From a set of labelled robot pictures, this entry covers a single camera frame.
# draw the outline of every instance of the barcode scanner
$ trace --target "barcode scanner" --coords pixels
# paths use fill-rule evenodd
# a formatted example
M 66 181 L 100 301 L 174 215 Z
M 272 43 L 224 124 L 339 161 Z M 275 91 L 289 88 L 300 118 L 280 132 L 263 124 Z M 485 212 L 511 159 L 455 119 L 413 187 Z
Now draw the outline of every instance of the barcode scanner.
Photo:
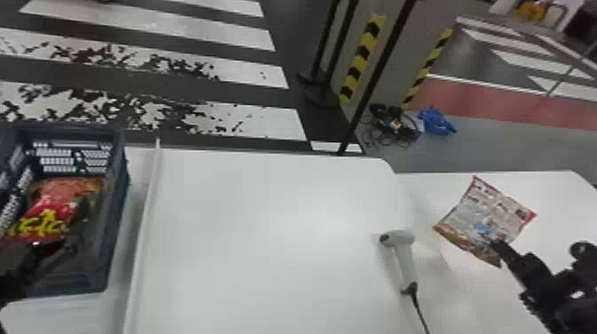
M 412 257 L 410 246 L 415 242 L 415 235 L 405 230 L 393 230 L 386 232 L 379 237 L 379 241 L 386 247 L 392 247 L 394 254 L 400 262 L 403 283 L 400 291 L 406 292 L 413 284 L 417 284 L 417 273 L 415 271 L 415 261 Z
M 398 262 L 400 262 L 400 271 L 402 272 L 403 282 L 400 286 L 400 293 L 410 296 L 412 304 L 417 310 L 418 318 L 423 324 L 423 329 L 426 334 L 429 334 L 429 328 L 427 327 L 425 318 L 423 318 L 417 299 L 417 272 L 415 270 L 415 260 L 412 257 L 412 249 L 410 248 L 412 243 L 415 242 L 415 235 L 405 230 L 393 230 L 382 234 L 379 237 L 379 241 L 384 246 L 394 249 L 394 254 L 396 254 Z

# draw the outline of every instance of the red floor marking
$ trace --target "red floor marking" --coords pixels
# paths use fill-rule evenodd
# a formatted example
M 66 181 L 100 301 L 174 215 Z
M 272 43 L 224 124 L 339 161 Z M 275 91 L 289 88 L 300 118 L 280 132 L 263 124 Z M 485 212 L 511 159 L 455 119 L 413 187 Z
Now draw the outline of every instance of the red floor marking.
M 597 103 L 427 78 L 412 102 L 446 115 L 597 130 Z

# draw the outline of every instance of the white table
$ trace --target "white table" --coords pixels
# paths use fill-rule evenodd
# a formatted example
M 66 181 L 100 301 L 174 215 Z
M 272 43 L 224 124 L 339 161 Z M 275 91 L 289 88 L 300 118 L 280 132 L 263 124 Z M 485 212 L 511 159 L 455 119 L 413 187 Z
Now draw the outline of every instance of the white table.
M 149 200 L 147 218 L 151 219 L 145 227 L 151 228 L 139 245 L 158 247 L 138 252 L 136 271 L 138 277 L 141 273 L 155 277 L 136 280 L 128 309 L 132 245 L 153 161 L 151 150 L 138 148 L 127 150 L 132 182 L 107 290 L 10 305 L 0 313 L 10 334 L 42 328 L 56 334 L 118 333 L 125 309 L 129 312 L 127 334 L 158 332 L 164 320 L 178 326 L 181 319 L 180 324 L 189 328 L 201 323 L 223 334 L 237 330 L 421 333 L 410 302 L 395 295 L 393 284 L 399 277 L 391 268 L 391 254 L 383 249 L 376 256 L 371 252 L 378 246 L 378 233 L 408 225 L 413 217 L 409 199 L 416 217 L 414 253 L 420 299 L 432 333 L 546 334 L 518 301 L 520 288 L 507 270 L 485 265 L 431 230 L 458 202 L 472 174 L 395 176 L 388 173 L 385 163 L 362 158 L 344 158 L 351 159 L 346 163 L 337 158 L 284 155 L 279 161 L 263 163 L 279 155 L 245 154 L 248 158 L 243 160 L 234 158 L 238 154 L 163 153 L 158 183 L 184 192 L 165 193 L 157 188 L 156 197 Z M 186 179 L 191 173 L 199 176 Z M 513 243 L 519 252 L 534 251 L 559 271 L 572 260 L 568 247 L 573 242 L 591 236 L 595 242 L 597 225 L 591 218 L 597 192 L 577 174 L 476 175 L 538 213 Z M 317 182 L 326 187 L 309 190 Z M 176 220 L 186 215 L 179 208 L 194 212 L 193 220 Z M 264 225 L 263 220 L 271 224 Z M 360 221 L 367 224 L 356 224 Z M 168 227 L 173 222 L 186 229 L 172 232 Z M 355 238 L 366 234 L 368 243 Z M 189 254 L 185 250 L 191 245 L 196 247 Z M 183 258 L 172 262 L 172 255 Z M 147 267 L 149 263 L 190 275 L 160 274 L 160 268 Z M 169 284 L 164 290 L 151 290 L 165 282 Z M 148 295 L 138 295 L 139 291 Z M 140 327 L 136 326 L 139 320 L 143 320 Z M 148 329 L 148 324 L 157 327 Z
M 378 159 L 164 150 L 126 333 L 378 333 L 408 323 L 380 234 L 412 224 Z

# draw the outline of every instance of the snack bag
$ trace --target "snack bag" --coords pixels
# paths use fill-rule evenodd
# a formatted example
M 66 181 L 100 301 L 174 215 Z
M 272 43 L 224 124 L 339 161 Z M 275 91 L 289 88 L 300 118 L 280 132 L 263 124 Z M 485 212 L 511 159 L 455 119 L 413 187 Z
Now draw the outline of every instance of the snack bag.
M 460 203 L 435 224 L 435 232 L 475 257 L 501 267 L 491 241 L 511 243 L 537 214 L 473 177 Z
M 41 242 L 61 238 L 82 201 L 94 204 L 102 178 L 55 178 L 37 182 L 29 189 L 33 205 L 8 230 L 2 240 Z

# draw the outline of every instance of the hazard stripe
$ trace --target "hazard stripe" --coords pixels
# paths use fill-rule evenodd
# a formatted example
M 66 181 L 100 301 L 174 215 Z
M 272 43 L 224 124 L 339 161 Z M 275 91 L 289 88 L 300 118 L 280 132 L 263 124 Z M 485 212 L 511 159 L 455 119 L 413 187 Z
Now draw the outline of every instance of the hazard stripe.
M 350 103 L 353 99 L 354 93 L 359 86 L 359 80 L 369 64 L 369 58 L 378 45 L 378 37 L 381 29 L 386 24 L 386 20 L 386 16 L 371 14 L 362 34 L 361 42 L 356 49 L 353 64 L 348 69 L 348 74 L 340 89 L 340 103 Z
M 434 49 L 431 50 L 431 52 L 429 52 L 429 56 L 427 56 L 425 65 L 423 66 L 423 68 L 421 68 L 420 71 L 418 71 L 417 78 L 415 79 L 415 82 L 412 84 L 409 91 L 407 91 L 406 98 L 404 98 L 404 101 L 402 102 L 402 109 L 409 108 L 410 103 L 415 98 L 415 95 L 418 92 L 418 88 L 425 81 L 425 77 L 431 71 L 431 66 L 434 65 L 435 61 L 442 53 L 443 47 L 446 46 L 446 43 L 448 42 L 448 40 L 450 39 L 451 36 L 452 36 L 452 29 L 444 29 L 443 30 L 442 35 L 440 36 L 440 40 L 435 45 Z

